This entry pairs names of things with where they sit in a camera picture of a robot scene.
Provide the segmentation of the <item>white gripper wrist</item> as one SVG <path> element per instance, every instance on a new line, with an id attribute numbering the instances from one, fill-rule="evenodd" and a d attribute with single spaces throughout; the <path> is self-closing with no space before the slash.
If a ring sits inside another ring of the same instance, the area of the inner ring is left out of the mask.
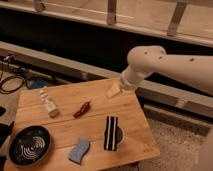
<path id="1" fill-rule="evenodd" d="M 135 91 L 143 79 L 143 74 L 126 69 L 121 73 L 120 85 L 118 83 L 113 83 L 110 89 L 107 91 L 107 97 L 112 98 L 118 95 L 121 92 L 121 89 Z"/>

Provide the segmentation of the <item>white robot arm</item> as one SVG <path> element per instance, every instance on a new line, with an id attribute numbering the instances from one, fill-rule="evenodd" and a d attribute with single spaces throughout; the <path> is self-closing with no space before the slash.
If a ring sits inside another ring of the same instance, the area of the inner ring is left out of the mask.
<path id="1" fill-rule="evenodd" d="M 153 73 L 172 78 L 213 96 L 213 56 L 169 55 L 162 46 L 136 46 L 127 55 L 128 66 L 107 92 L 135 91 Z M 213 127 L 201 146 L 191 171 L 213 171 Z"/>

